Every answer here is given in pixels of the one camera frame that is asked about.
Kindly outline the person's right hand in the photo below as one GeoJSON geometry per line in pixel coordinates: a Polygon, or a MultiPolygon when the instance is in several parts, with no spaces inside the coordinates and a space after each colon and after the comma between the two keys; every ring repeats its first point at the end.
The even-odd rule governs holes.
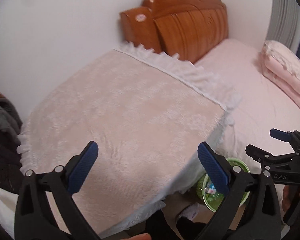
{"type": "Polygon", "coordinates": [[[286,212],[291,205],[291,200],[289,198],[289,194],[290,194],[290,187],[288,185],[286,185],[283,188],[283,200],[282,200],[282,209],[284,212],[286,212]]]}

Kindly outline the person's left hand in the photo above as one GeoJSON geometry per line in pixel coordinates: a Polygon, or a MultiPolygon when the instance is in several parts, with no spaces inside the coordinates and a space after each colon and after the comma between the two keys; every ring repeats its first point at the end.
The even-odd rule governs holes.
{"type": "Polygon", "coordinates": [[[136,236],[133,236],[133,237],[130,237],[130,238],[124,238],[124,239],[121,239],[121,240],[151,240],[151,236],[149,233],[143,233],[143,234],[140,234],[140,235],[136,235],[136,236]]]}

